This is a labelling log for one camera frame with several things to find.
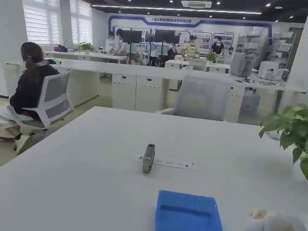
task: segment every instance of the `ceiling light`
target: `ceiling light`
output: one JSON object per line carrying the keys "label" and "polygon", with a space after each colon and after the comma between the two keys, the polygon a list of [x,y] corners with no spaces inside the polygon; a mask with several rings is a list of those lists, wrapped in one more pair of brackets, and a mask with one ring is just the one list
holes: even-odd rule
{"label": "ceiling light", "polygon": [[92,7],[140,9],[140,10],[162,10],[162,11],[192,11],[192,12],[262,14],[261,12],[249,12],[249,11],[224,11],[224,10],[204,10],[204,9],[202,9],[202,10],[195,10],[195,9],[187,9],[187,8],[162,8],[162,7],[141,7],[141,6],[92,5]]}

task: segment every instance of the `potted plant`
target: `potted plant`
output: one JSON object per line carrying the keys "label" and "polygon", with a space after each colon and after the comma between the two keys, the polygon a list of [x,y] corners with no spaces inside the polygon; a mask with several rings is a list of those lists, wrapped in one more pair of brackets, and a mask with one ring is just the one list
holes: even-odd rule
{"label": "potted plant", "polygon": [[308,182],[308,107],[304,104],[286,107],[263,126],[260,138],[269,131],[279,133],[283,149],[292,145],[295,177]]}
{"label": "potted plant", "polygon": [[210,53],[206,56],[206,60],[209,63],[216,63],[217,56],[214,53]]}
{"label": "potted plant", "polygon": [[85,54],[89,54],[90,51],[93,51],[94,48],[91,45],[91,43],[86,43],[86,42],[82,42],[79,45],[79,49],[81,49],[82,51],[84,51]]}

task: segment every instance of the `power outlet strip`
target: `power outlet strip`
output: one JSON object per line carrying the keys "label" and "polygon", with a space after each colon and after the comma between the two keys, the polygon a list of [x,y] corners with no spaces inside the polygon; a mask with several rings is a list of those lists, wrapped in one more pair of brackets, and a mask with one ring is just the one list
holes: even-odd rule
{"label": "power outlet strip", "polygon": [[[142,162],[142,159],[143,159],[143,156],[139,155],[135,159],[132,159],[132,161]],[[192,170],[192,171],[200,171],[197,168],[196,163],[188,163],[188,162],[182,162],[182,161],[177,161],[177,160],[165,160],[161,158],[154,158],[153,164],[166,166],[166,167],[182,168],[182,169]]]}

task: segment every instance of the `mesh chair back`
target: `mesh chair back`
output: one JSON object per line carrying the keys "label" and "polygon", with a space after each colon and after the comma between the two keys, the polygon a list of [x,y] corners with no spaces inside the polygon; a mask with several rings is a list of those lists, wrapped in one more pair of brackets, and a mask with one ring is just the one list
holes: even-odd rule
{"label": "mesh chair back", "polygon": [[68,94],[67,84],[71,71],[44,78],[38,108],[44,109],[50,122],[66,116],[73,110]]}
{"label": "mesh chair back", "polygon": [[184,77],[173,115],[223,121],[231,87],[229,81],[190,73]]}

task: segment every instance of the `gray device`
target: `gray device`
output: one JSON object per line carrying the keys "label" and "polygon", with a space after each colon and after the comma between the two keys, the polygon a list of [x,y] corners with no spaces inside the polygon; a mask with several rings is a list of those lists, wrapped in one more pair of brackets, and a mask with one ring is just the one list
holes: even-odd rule
{"label": "gray device", "polygon": [[234,53],[230,65],[230,74],[239,77],[251,75],[255,55],[246,53]]}
{"label": "gray device", "polygon": [[148,144],[144,156],[143,156],[143,160],[142,160],[142,170],[145,173],[150,173],[151,169],[152,169],[152,165],[153,165],[153,161],[154,161],[154,157],[155,157],[155,144]]}

